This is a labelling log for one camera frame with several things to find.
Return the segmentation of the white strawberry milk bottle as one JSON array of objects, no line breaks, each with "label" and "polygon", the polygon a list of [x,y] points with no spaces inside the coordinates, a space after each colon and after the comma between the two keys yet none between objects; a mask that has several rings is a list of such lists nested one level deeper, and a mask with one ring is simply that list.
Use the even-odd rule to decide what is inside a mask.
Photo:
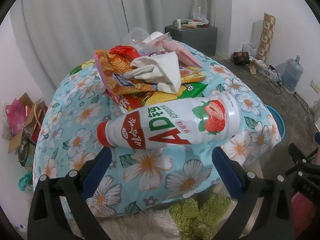
[{"label": "white strawberry milk bottle", "polygon": [[103,146],[151,150],[226,140],[240,129],[240,112],[227,92],[143,106],[97,127]]}]

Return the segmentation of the green potato chip bag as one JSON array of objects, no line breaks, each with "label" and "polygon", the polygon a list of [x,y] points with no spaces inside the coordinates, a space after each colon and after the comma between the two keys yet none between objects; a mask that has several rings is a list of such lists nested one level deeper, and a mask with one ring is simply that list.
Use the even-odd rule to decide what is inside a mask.
[{"label": "green potato chip bag", "polygon": [[142,106],[148,106],[177,99],[195,98],[201,95],[207,86],[207,84],[201,82],[184,83],[180,86],[177,94],[160,91],[148,92],[139,96],[138,99]]}]

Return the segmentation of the orange cracker snack bag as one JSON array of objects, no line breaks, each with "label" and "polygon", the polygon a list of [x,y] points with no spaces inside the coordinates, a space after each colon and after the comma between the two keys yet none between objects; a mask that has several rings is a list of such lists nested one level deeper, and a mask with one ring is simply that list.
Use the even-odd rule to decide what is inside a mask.
[{"label": "orange cracker snack bag", "polygon": [[117,55],[108,50],[96,50],[94,59],[100,78],[113,95],[124,95],[142,92],[155,92],[156,85],[134,78],[126,79],[123,74],[133,70],[127,57]]}]

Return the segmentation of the white tissue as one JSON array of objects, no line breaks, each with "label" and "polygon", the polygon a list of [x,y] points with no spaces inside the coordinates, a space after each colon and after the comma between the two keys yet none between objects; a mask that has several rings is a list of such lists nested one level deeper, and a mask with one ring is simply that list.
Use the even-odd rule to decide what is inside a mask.
[{"label": "white tissue", "polygon": [[134,78],[157,85],[160,92],[177,94],[181,86],[181,74],[178,57],[175,52],[155,56],[141,56],[134,59],[134,70],[125,72],[126,79]]}]

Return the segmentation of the red snack wrapper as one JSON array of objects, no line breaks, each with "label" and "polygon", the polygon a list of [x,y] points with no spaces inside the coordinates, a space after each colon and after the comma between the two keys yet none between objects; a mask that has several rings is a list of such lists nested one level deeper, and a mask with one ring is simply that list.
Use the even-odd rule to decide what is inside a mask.
[{"label": "red snack wrapper", "polygon": [[134,59],[140,57],[139,52],[132,46],[118,45],[110,49],[110,53],[126,57],[130,61],[133,61]]}]

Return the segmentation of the blue trash basket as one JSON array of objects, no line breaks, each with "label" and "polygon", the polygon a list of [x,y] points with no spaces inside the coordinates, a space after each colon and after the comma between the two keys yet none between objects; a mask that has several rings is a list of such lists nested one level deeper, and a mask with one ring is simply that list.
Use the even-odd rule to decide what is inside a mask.
[{"label": "blue trash basket", "polygon": [[278,127],[278,131],[280,134],[280,138],[281,140],[284,139],[285,137],[285,124],[284,124],[284,120],[282,119],[282,117],[280,116],[280,114],[271,106],[266,105],[266,108],[269,110],[269,112],[272,114],[277,127]]}]

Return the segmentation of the green fluffy rug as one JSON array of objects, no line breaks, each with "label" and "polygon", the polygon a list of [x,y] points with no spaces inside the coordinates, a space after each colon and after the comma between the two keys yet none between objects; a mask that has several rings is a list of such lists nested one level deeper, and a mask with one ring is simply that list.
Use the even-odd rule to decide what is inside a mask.
[{"label": "green fluffy rug", "polygon": [[202,206],[188,198],[169,207],[169,213],[182,239],[212,239],[217,233],[215,226],[231,203],[230,198],[213,193]]}]

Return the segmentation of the blue water jug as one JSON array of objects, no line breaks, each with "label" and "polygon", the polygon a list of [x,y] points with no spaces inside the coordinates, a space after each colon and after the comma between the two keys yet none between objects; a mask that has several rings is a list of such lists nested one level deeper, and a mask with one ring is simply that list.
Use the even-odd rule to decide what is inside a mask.
[{"label": "blue water jug", "polygon": [[300,56],[287,60],[284,72],[281,76],[284,88],[291,94],[296,90],[297,84],[303,74],[304,68],[300,64]]}]

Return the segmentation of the cardboard and bags pile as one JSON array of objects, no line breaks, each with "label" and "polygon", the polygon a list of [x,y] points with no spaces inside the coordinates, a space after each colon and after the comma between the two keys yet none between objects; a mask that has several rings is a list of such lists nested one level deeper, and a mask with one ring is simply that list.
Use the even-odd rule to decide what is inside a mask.
[{"label": "cardboard and bags pile", "polygon": [[33,169],[36,143],[47,109],[43,100],[33,102],[27,93],[4,108],[7,134],[3,137],[9,141],[8,154],[16,154],[20,165],[28,171]]}]

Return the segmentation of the dark gift box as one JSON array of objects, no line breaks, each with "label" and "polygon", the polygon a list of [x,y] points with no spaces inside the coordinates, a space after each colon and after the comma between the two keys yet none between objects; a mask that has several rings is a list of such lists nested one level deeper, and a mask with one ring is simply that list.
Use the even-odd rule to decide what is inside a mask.
[{"label": "dark gift box", "polygon": [[246,51],[236,51],[233,53],[233,62],[237,66],[249,64],[249,54]]}]

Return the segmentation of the patterned rolled mat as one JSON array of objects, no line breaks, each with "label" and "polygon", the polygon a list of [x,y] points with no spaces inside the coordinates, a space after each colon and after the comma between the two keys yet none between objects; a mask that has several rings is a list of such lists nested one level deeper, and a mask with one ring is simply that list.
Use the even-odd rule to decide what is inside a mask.
[{"label": "patterned rolled mat", "polygon": [[268,13],[264,13],[263,31],[261,33],[259,47],[257,49],[257,59],[266,63],[270,53],[272,39],[274,36],[276,18]]}]

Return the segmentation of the dark grey cabinet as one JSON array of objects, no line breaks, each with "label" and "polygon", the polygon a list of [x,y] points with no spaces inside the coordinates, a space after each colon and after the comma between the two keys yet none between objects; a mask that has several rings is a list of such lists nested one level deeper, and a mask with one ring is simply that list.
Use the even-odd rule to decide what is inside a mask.
[{"label": "dark grey cabinet", "polygon": [[207,56],[215,56],[217,43],[217,28],[178,29],[174,25],[167,25],[165,33],[170,33],[173,40],[185,43]]}]

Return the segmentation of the grey curtain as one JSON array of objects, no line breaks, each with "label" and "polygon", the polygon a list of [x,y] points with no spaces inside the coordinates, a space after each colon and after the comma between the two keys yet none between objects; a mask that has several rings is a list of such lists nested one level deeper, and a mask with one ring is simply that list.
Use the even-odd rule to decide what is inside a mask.
[{"label": "grey curtain", "polygon": [[216,0],[16,0],[9,15],[27,69],[51,98],[95,50],[121,44],[135,27],[163,31],[197,7],[215,23]]}]

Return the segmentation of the clear plastic cup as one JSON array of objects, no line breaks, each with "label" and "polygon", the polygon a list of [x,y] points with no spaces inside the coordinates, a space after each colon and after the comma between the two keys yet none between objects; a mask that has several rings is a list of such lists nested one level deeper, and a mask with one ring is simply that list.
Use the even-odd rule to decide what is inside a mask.
[{"label": "clear plastic cup", "polygon": [[150,41],[151,41],[151,36],[147,30],[141,27],[134,27],[124,37],[122,41],[122,45],[139,48],[144,44],[149,43]]}]

